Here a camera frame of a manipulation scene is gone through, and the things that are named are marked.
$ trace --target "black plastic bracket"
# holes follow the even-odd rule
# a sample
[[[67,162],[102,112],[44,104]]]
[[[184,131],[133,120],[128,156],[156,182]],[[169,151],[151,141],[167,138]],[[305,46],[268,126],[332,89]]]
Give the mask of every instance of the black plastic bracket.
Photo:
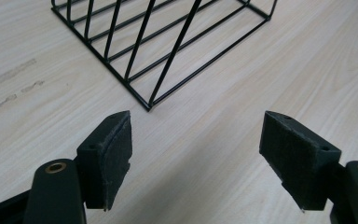
[[[131,155],[130,111],[107,117],[73,161],[40,166],[30,190],[0,203],[0,223],[86,223],[83,203],[111,209]]]
[[[332,223],[358,223],[358,161],[340,165],[341,150],[295,119],[267,111],[260,154],[304,210],[334,203]]]

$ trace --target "rubber pad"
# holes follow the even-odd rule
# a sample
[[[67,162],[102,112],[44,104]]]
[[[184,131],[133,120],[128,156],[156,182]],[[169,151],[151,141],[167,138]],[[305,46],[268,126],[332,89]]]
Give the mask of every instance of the rubber pad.
[[[338,148],[295,119],[267,111],[260,154],[301,209],[324,210],[325,179],[328,170],[338,164]]]
[[[130,111],[107,117],[77,149],[77,167],[88,208],[112,208],[132,155]]]

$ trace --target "wire basket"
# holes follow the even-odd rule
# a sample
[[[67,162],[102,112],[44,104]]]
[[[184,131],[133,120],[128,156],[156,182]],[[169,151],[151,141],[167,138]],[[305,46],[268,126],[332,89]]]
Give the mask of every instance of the wire basket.
[[[205,12],[209,8],[213,6],[225,7],[228,2],[235,2],[236,6],[227,15],[217,16],[214,20],[209,15],[205,19]],[[179,6],[189,3],[188,8]],[[277,0],[273,0],[269,14],[253,5],[250,0],[195,0],[194,3],[176,0],[165,0],[159,3],[156,3],[156,0],[148,2],[117,0],[115,3],[105,5],[101,2],[94,2],[94,0],[68,0],[62,3],[51,0],[51,4],[52,11],[62,22],[149,111],[270,21]],[[174,76],[173,81],[169,81],[168,87],[161,88],[164,80],[167,81],[168,71],[179,52],[194,48],[202,39],[207,39],[207,36],[209,36],[209,39],[213,38],[213,32],[219,32],[219,28],[223,24],[232,21],[235,16],[244,11],[256,15],[259,21],[244,34],[241,34],[239,38],[231,40],[213,57],[203,60],[203,64],[197,64],[198,67],[189,74],[179,72],[182,73],[181,76]],[[193,23],[200,20],[212,21],[213,23],[206,22],[208,23],[206,25],[195,25],[196,29],[189,32],[190,24],[193,27]],[[140,55],[140,49],[153,41],[155,52]],[[159,47],[160,42],[167,42],[164,48]],[[145,78],[150,74],[157,75],[153,75],[153,78]],[[146,87],[139,87],[139,85],[134,84],[141,79],[148,83]]]

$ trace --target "black metal rod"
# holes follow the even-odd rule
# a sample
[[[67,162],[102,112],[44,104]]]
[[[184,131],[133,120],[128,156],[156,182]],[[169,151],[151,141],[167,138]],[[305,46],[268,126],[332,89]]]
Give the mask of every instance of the black metal rod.
[[[156,0],[150,0],[149,6],[147,7],[144,21],[142,22],[141,29],[139,30],[138,37],[136,38],[135,47],[133,48],[129,64],[127,66],[126,74],[124,76],[125,80],[128,80],[128,78],[129,78],[130,71],[131,71],[131,68],[133,65],[133,61],[135,60],[136,53],[138,52],[139,45],[141,43],[142,37],[144,36],[145,29],[146,29],[147,23],[149,21],[150,15],[152,14],[153,6],[155,5],[155,3],[156,3]]]
[[[193,38],[187,40],[185,42],[185,44],[181,45],[178,49],[178,52],[181,51],[182,49],[188,47],[190,44],[194,43],[195,41],[197,41],[198,39],[200,39],[201,37],[203,37],[204,35],[207,35],[209,32],[211,32],[213,29],[215,29],[216,27],[218,27],[219,25],[221,25],[222,23],[224,23],[225,21],[227,21],[228,19],[230,19],[231,17],[233,17],[234,15],[236,15],[237,13],[239,13],[240,11],[242,11],[243,9],[245,9],[246,6],[242,6],[239,7],[238,9],[236,9],[235,11],[231,12],[230,14],[228,14],[227,16],[225,16],[225,18],[221,19],[220,21],[218,21],[217,23],[215,23],[214,25],[208,27],[206,30],[202,31],[201,33],[199,33],[198,35],[194,36]],[[144,68],[142,71],[138,72],[137,74],[135,74],[134,76],[132,76],[130,78],[130,81],[135,80],[138,77],[141,77],[142,75],[144,75],[145,73],[147,73],[148,71],[150,71],[151,69],[153,69],[154,67],[156,67],[157,65],[163,63],[165,60],[168,59],[168,57],[170,57],[170,54],[166,54],[163,57],[161,57],[160,59],[158,59],[157,61],[151,63],[150,65],[148,65],[146,68]]]
[[[264,19],[268,19],[269,15],[267,13],[265,13],[264,11],[262,11],[260,8],[255,7],[252,4],[248,5],[248,8],[250,8],[253,12],[255,12],[257,15],[261,16]]]
[[[113,13],[113,17],[112,17],[112,22],[110,23],[109,35],[106,40],[106,46],[103,55],[105,59],[107,59],[109,55],[110,44],[112,42],[113,33],[115,32],[116,29],[116,22],[117,22],[118,12],[120,11],[120,5],[121,5],[121,0],[117,0],[115,6],[115,12]]]
[[[67,6],[68,6],[67,3],[62,3],[62,4],[60,4],[60,5],[56,5],[56,4],[55,4],[55,0],[52,0],[52,1],[51,1],[51,4],[52,4],[53,7],[55,7],[57,10],[61,10],[61,9],[63,9],[64,7],[67,7]],[[78,2],[81,2],[81,1],[84,1],[84,0],[73,0],[73,1],[72,1],[72,4],[78,3]]]
[[[271,11],[270,11],[270,13],[269,13],[269,19],[271,20],[271,18],[272,18],[272,15],[274,14],[274,11],[275,11],[275,7],[277,6],[277,2],[278,2],[278,0],[274,0],[274,3],[273,3],[273,5],[272,5],[272,9],[271,9]]]
[[[67,8],[66,8],[66,20],[67,22],[71,22],[71,11],[72,11],[72,0],[67,1]]]
[[[125,3],[125,2],[127,2],[127,1],[129,1],[129,0],[121,0],[121,3]],[[112,7],[115,7],[115,6],[116,6],[116,2],[115,2],[115,3],[112,3],[112,4],[109,4],[109,5],[105,6],[105,7],[101,7],[101,8],[99,8],[99,9],[93,11],[93,12],[91,13],[91,17],[92,17],[92,16],[95,16],[95,15],[98,15],[98,14],[100,14],[100,13],[102,13],[102,12],[105,12],[106,10],[108,10],[108,9],[110,9],[110,8],[112,8]],[[86,15],[86,16],[82,16],[82,17],[79,17],[79,18],[73,20],[72,22],[73,22],[74,24],[76,24],[76,23],[79,23],[79,22],[81,22],[81,21],[83,21],[83,20],[86,20],[86,19],[87,19],[87,15]]]
[[[180,32],[175,45],[173,46],[173,49],[171,51],[170,57],[168,58],[168,61],[165,63],[165,66],[162,70],[161,75],[159,76],[158,82],[156,84],[155,89],[153,90],[152,95],[149,99],[149,105],[153,106],[154,99],[156,98],[156,95],[158,93],[159,88],[161,87],[162,81],[164,80],[165,76],[168,73],[168,70],[170,69],[171,63],[173,62],[173,59],[175,58],[176,52],[179,50],[179,47],[182,43],[182,40],[185,38],[186,32],[188,30],[188,27],[190,27],[191,22],[193,21],[194,16],[196,15],[197,9],[199,8],[201,3],[201,0],[195,0],[193,7],[190,10],[190,13],[188,14],[188,17],[186,19],[185,25],[182,28],[182,31]]]
[[[106,59],[96,50],[90,42],[86,41],[81,33],[71,24],[66,22],[66,18],[60,13],[56,8],[51,9],[58,18],[79,38],[84,45],[91,51],[95,57],[113,74],[113,76],[130,92],[130,94],[141,104],[146,111],[150,111],[151,107],[147,103],[147,101],[130,85],[130,83],[116,71],[114,67],[110,63],[106,61]]]
[[[94,6],[94,0],[89,0],[89,9],[87,11],[86,26],[84,28],[84,38],[86,40],[89,40],[89,30],[90,30],[90,22],[91,22],[91,15],[92,15],[93,6]]]
[[[168,5],[169,3],[172,3],[172,2],[174,2],[174,1],[176,1],[176,0],[167,0],[167,1],[163,2],[163,3],[160,3],[159,5],[153,7],[153,10],[152,10],[152,11],[155,11],[155,10],[158,10],[158,9],[160,9],[160,8],[162,8],[162,7],[165,7],[166,5]],[[140,20],[144,15],[145,15],[145,12],[142,12],[142,13],[140,13],[140,14],[138,14],[138,15],[136,15],[136,16],[134,16],[134,17],[132,17],[132,18],[126,20],[126,21],[123,21],[121,24],[118,24],[118,25],[117,25],[116,30],[122,29],[122,28],[124,28],[124,27],[126,27],[126,26],[132,24],[133,22]],[[103,32],[100,33],[100,34],[97,34],[97,35],[91,37],[91,38],[89,39],[89,41],[93,42],[93,41],[95,41],[95,40],[101,39],[102,37],[108,35],[108,34],[109,34],[109,31],[110,31],[110,30],[103,31]]]
[[[208,2],[208,3],[206,3],[206,4],[204,4],[204,5],[202,5],[201,7],[199,7],[199,10],[197,11],[197,13],[201,12],[203,9],[205,9],[205,8],[207,8],[207,7],[209,7],[209,6],[211,6],[213,3],[217,2],[217,1],[218,1],[218,0],[212,0],[212,1],[210,1],[210,2]],[[147,41],[153,39],[154,37],[159,36],[160,34],[166,32],[167,30],[169,30],[169,29],[171,29],[171,28],[173,28],[174,26],[176,26],[176,25],[179,24],[180,22],[185,21],[186,18],[187,18],[187,16],[188,16],[188,14],[186,14],[185,16],[179,18],[178,20],[176,20],[176,21],[174,21],[174,22],[172,22],[172,23],[170,23],[170,24],[164,26],[163,28],[157,30],[155,33],[153,33],[153,34],[151,34],[151,35],[145,37],[144,39],[141,40],[140,45],[143,45],[144,43],[146,43]],[[119,52],[119,53],[117,53],[117,54],[111,56],[111,57],[108,59],[108,61],[109,61],[109,62],[112,62],[113,60],[115,60],[115,59],[117,59],[117,58],[123,56],[124,54],[130,52],[134,47],[135,47],[135,45],[131,45],[131,46],[129,46],[129,47],[123,49],[121,52]]]
[[[207,68],[209,65],[217,61],[219,58],[221,58],[223,55],[225,55],[227,52],[229,52],[231,49],[233,49],[235,46],[237,46],[243,39],[251,35],[254,31],[256,31],[258,28],[260,28],[262,25],[264,25],[267,21],[267,19],[263,20],[261,23],[259,23],[255,28],[253,28],[251,31],[243,35],[241,38],[239,38],[237,41],[235,41],[233,44],[228,46],[228,48],[221,51],[219,54],[214,56],[210,61],[208,61],[206,64],[204,64],[202,67],[197,69],[195,72],[193,72],[191,75],[183,79],[181,82],[176,84],[173,88],[166,91],[164,94],[162,94],[152,105],[157,105],[161,101],[163,101],[165,98],[167,98],[169,95],[171,95],[173,92],[177,91],[179,88],[181,88],[183,85],[185,85],[191,78],[195,77],[197,74],[199,74],[202,70]]]

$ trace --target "table surface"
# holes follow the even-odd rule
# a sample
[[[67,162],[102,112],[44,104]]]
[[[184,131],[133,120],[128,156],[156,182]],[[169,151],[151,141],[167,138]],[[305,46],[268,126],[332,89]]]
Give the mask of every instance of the table surface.
[[[146,5],[135,2],[123,15]],[[191,1],[175,4],[152,16],[150,29],[191,7]],[[218,4],[195,18],[189,36],[238,6]],[[243,12],[179,53],[163,88],[259,20]],[[109,22],[96,24],[94,34]],[[169,50],[178,31],[140,48],[133,72]],[[113,51],[136,34],[117,32]],[[128,58],[114,64],[117,70]],[[134,84],[143,95],[159,69]],[[340,148],[341,164],[358,160],[358,1],[280,0],[272,21],[149,113],[59,21],[49,1],[0,1],[0,202],[29,189],[43,163],[74,158],[106,116],[123,110],[131,112],[131,169],[113,209],[87,210],[89,223],[329,223],[332,204],[301,211],[258,145],[264,112],[272,110]]]

